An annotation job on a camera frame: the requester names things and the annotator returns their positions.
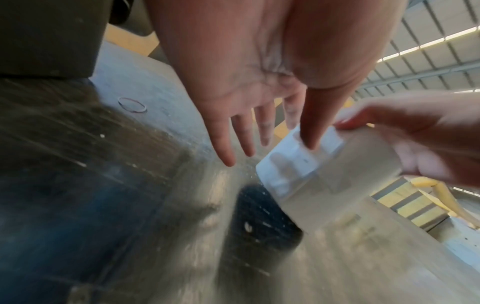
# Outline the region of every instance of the person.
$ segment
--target person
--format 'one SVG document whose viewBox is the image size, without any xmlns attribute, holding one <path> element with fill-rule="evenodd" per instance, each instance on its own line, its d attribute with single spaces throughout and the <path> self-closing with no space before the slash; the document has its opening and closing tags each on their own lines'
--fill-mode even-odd
<svg viewBox="0 0 480 304">
<path fill-rule="evenodd" d="M 273 136 L 275 98 L 284 98 L 288 128 L 300 122 L 303 142 L 315 149 L 381 57 L 406 4 L 146 0 L 162 48 L 227 166 L 236 162 L 230 120 L 243 151 L 253 156 L 251 110 L 266 146 Z M 399 154 L 405 174 L 480 185 L 478 96 L 419 93 L 362 101 L 340 113 L 335 126 L 377 124 Z"/>
</svg>

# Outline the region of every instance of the metal table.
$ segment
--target metal table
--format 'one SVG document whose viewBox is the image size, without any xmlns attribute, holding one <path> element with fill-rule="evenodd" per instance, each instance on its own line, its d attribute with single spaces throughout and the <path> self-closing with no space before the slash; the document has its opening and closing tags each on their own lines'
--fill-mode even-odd
<svg viewBox="0 0 480 304">
<path fill-rule="evenodd" d="M 90 80 L 0 80 L 0 137 L 1 303 L 479 302 L 478 273 L 371 199 L 303 234 L 266 151 L 224 167 L 174 72 L 114 45 Z"/>
</svg>

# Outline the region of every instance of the human hand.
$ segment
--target human hand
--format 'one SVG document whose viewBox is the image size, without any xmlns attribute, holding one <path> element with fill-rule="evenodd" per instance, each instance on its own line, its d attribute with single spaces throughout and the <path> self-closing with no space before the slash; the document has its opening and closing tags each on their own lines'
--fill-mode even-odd
<svg viewBox="0 0 480 304">
<path fill-rule="evenodd" d="M 284 98 L 287 126 L 313 149 L 381 56 L 406 0 L 147 0 L 168 60 L 203 117 L 212 145 L 235 164 L 229 120 L 255 153 Z"/>
<path fill-rule="evenodd" d="M 334 125 L 375 124 L 398 154 L 403 174 L 480 186 L 480 94 L 417 92 L 362 100 Z"/>
</svg>

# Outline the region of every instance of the roll of clear tape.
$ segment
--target roll of clear tape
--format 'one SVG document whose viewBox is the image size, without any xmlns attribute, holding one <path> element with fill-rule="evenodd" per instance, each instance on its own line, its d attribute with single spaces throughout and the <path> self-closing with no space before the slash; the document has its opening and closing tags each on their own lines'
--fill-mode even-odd
<svg viewBox="0 0 480 304">
<path fill-rule="evenodd" d="M 317 150 L 297 127 L 256 166 L 280 208 L 305 232 L 314 232 L 401 172 L 393 148 L 374 128 L 329 127 Z"/>
</svg>

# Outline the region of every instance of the ceiling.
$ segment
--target ceiling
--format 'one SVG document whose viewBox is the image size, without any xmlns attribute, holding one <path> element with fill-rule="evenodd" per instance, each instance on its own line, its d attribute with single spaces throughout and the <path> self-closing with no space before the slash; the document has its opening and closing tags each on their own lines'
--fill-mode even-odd
<svg viewBox="0 0 480 304">
<path fill-rule="evenodd" d="M 406 90 L 480 91 L 480 0 L 409 4 L 384 60 L 353 99 Z"/>
</svg>

